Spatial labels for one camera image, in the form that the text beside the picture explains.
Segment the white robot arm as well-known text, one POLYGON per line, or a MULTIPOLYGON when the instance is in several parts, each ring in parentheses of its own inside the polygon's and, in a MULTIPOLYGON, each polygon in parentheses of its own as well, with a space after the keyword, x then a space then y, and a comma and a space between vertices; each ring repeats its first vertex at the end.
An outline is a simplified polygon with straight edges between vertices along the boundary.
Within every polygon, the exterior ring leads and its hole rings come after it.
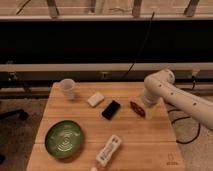
POLYGON ((175 75, 169 69, 146 76, 141 95, 143 103, 151 107, 163 98, 213 132, 213 103, 176 88, 174 81, 175 75))

